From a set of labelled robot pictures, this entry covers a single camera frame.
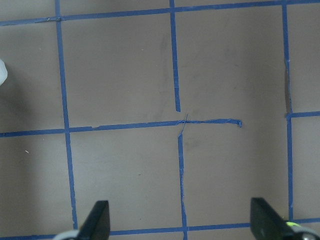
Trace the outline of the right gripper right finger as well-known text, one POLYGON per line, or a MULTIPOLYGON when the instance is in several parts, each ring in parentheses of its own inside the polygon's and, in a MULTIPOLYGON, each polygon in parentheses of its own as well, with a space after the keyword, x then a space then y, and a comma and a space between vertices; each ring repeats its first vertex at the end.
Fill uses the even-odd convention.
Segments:
POLYGON ((311 228, 290 227, 262 197, 250 200, 250 230, 256 240, 318 240, 311 228))

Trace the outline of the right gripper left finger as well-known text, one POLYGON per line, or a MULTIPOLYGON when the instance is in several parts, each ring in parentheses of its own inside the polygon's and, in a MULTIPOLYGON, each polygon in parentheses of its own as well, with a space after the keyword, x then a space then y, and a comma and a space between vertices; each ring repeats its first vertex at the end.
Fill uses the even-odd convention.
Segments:
POLYGON ((97 201, 82 228, 76 235, 76 240, 108 240, 111 232, 110 209, 108 200, 97 201))

